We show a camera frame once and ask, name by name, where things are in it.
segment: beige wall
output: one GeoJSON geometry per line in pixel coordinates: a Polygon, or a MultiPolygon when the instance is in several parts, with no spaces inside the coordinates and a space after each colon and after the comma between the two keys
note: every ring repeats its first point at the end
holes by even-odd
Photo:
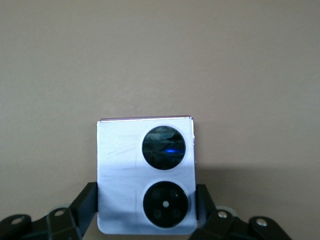
{"type": "MultiPolygon", "coordinates": [[[[191,115],[198,181],[218,205],[318,239],[319,12],[317,0],[2,0],[0,219],[38,219],[96,181],[100,118],[191,115]]],[[[129,238],[93,222],[85,239],[129,238]]]]}

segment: white dot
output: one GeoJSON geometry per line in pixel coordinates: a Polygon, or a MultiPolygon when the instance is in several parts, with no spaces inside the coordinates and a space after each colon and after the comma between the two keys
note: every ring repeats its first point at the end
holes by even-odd
{"type": "Polygon", "coordinates": [[[169,202],[168,201],[164,201],[162,203],[162,206],[164,206],[165,208],[169,207],[169,202]]]}

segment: circular cover display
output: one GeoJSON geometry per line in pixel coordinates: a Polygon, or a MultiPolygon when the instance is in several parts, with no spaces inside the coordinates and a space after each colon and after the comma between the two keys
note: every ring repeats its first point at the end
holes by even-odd
{"type": "Polygon", "coordinates": [[[181,134],[169,126],[158,126],[147,133],[142,142],[145,160],[160,170],[172,169],[185,156],[186,144],[181,134]]]}
{"type": "Polygon", "coordinates": [[[156,226],[172,228],[185,218],[188,198],[177,184],[161,181],[146,191],[143,209],[147,218],[156,226]]]}

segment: camera lens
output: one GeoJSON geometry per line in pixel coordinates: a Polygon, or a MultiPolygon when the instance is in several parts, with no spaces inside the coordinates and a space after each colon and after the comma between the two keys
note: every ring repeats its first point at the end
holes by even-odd
{"type": "Polygon", "coordinates": [[[160,170],[172,169],[185,156],[186,144],[181,134],[169,126],[159,126],[147,133],[142,142],[145,160],[160,170]]]}
{"type": "Polygon", "coordinates": [[[188,205],[188,198],[182,188],[169,181],[152,185],[143,198],[145,215],[153,224],[162,228],[172,228],[180,223],[188,212],[188,205]]]}

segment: white phone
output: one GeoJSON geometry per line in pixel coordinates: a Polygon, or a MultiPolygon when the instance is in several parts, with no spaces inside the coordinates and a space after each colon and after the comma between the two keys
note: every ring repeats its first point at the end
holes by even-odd
{"type": "Polygon", "coordinates": [[[197,228],[190,116],[97,123],[97,224],[102,233],[187,235],[197,228]]]}

